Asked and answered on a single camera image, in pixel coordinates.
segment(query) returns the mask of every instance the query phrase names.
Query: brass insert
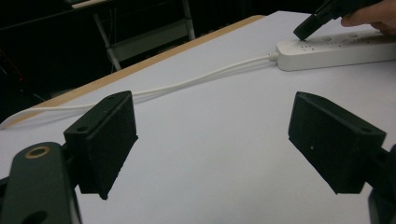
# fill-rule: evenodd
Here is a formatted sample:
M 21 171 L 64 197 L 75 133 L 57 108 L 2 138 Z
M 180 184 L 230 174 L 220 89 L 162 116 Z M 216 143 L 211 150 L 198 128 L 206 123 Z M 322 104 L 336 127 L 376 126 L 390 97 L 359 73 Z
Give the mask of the brass insert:
M 50 152 L 49 147 L 45 147 L 45 146 L 35 147 L 35 148 L 30 149 L 28 152 L 26 152 L 25 157 L 26 157 L 26 159 L 36 159 L 36 158 L 46 155 L 49 152 Z

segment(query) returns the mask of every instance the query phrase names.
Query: power cord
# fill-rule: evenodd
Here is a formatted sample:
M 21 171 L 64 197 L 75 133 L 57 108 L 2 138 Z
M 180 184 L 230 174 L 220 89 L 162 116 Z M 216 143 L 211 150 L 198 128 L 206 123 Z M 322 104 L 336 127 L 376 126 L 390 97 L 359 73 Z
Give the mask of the power cord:
M 262 56 L 262 57 L 258 57 L 258 58 L 253 58 L 253 59 L 249 59 L 249 60 L 245 60 L 242 61 L 240 63 L 233 63 L 231 65 L 222 67 L 218 70 L 209 72 L 207 74 L 204 74 L 200 77 L 195 77 L 192 78 L 190 80 L 187 81 L 183 81 L 183 82 L 179 82 L 177 84 L 174 85 L 169 85 L 169 86 L 165 86 L 165 87 L 161 87 L 158 89 L 152 89 L 152 90 L 148 90 L 148 91 L 138 91 L 135 93 L 132 93 L 132 96 L 143 96 L 143 95 L 150 95 L 153 93 L 158 93 L 158 92 L 162 92 L 162 91 L 175 91 L 175 90 L 179 90 L 182 89 L 184 87 L 187 86 L 192 86 L 193 84 L 207 78 L 207 77 L 213 77 L 217 74 L 220 74 L 222 72 L 225 72 L 227 70 L 231 70 L 234 68 L 237 68 L 239 66 L 243 66 L 246 64 L 250 64 L 250 63 L 256 63 L 256 62 L 260 62 L 260 61 L 270 61 L 270 62 L 276 62 L 277 60 L 277 53 L 270 53 L 266 56 Z M 76 106 L 56 106 L 56 107 L 37 107 L 37 108 L 29 108 L 29 109 L 25 109 L 22 110 L 10 117 L 8 117 L 7 119 L 5 119 L 2 123 L 0 123 L 0 130 L 5 129 L 12 121 L 14 121 L 15 119 L 18 119 L 24 115 L 27 114 L 31 114 L 31 113 L 38 113 L 38 112 L 45 112 L 45 111 L 63 111 L 63 110 L 82 110 L 82 109 L 90 109 L 92 107 L 94 107 L 96 105 L 96 103 L 94 104 L 89 104 L 89 105 L 76 105 Z

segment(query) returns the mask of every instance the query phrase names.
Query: white table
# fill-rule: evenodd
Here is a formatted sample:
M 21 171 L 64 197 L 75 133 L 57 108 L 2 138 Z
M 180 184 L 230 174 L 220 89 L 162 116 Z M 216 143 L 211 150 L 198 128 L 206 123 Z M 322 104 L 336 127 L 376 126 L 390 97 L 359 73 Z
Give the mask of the white table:
M 275 51 L 308 15 L 277 12 L 187 49 L 65 105 L 174 84 Z M 314 35 L 343 28 L 331 21 Z M 297 91 L 326 97 L 396 143 L 396 62 L 284 72 L 261 62 L 158 98 L 135 98 L 139 139 L 109 199 L 80 195 L 83 221 L 98 223 L 370 223 L 365 186 L 335 195 L 288 140 Z M 0 177 L 32 144 L 64 143 L 78 112 L 46 112 L 0 131 Z

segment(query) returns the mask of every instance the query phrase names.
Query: hand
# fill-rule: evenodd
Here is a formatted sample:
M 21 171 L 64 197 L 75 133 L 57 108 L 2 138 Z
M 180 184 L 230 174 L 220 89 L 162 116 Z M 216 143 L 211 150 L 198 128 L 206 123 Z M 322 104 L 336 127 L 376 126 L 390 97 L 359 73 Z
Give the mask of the hand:
M 383 0 L 341 19 L 341 25 L 345 27 L 366 23 L 371 24 L 384 35 L 396 35 L 396 0 Z

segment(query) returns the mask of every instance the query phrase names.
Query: white power strip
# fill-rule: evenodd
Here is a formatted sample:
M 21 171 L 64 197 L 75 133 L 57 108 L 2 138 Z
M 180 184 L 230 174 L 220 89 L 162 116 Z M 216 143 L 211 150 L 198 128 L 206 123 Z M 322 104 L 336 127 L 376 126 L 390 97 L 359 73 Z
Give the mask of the white power strip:
M 276 44 L 277 66 L 284 71 L 396 60 L 396 38 L 377 30 L 290 40 Z

